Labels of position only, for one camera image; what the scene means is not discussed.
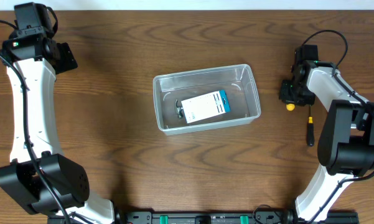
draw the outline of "gray bin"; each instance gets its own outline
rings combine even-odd
[[[157,125],[167,135],[249,124],[261,114],[249,65],[158,75],[153,85]],[[180,105],[182,100],[219,90],[225,90],[230,112],[189,124],[178,118],[176,100]]]

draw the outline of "yellow object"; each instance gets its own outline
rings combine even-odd
[[[292,111],[292,110],[294,110],[294,104],[290,103],[290,104],[286,105],[286,109],[287,109],[288,111]]]

